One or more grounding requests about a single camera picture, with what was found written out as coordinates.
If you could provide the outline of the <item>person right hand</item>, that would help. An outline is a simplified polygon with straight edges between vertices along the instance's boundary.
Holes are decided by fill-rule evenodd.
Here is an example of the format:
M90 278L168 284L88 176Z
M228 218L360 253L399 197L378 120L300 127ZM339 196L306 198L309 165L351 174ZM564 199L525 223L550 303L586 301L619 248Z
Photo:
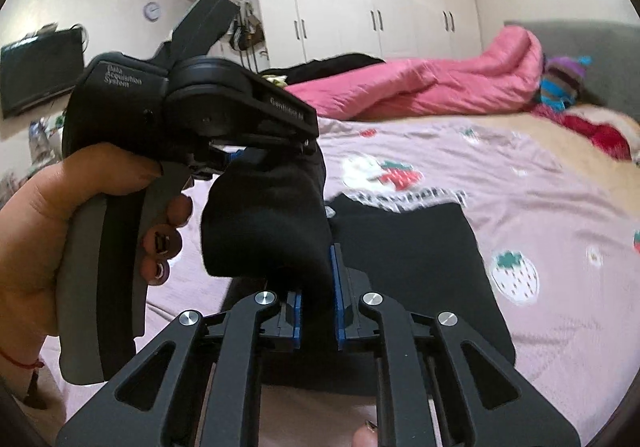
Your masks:
M367 421L352 437L352 447L378 447L378 426Z

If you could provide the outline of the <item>person left hand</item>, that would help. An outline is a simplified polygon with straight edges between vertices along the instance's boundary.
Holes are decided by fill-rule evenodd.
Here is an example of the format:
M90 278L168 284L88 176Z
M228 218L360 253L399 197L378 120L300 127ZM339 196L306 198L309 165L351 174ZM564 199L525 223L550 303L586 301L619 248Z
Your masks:
M75 210L99 194L137 193L160 175L148 158L94 145L39 171L1 209L1 379L18 399L44 340L58 333L55 276Z

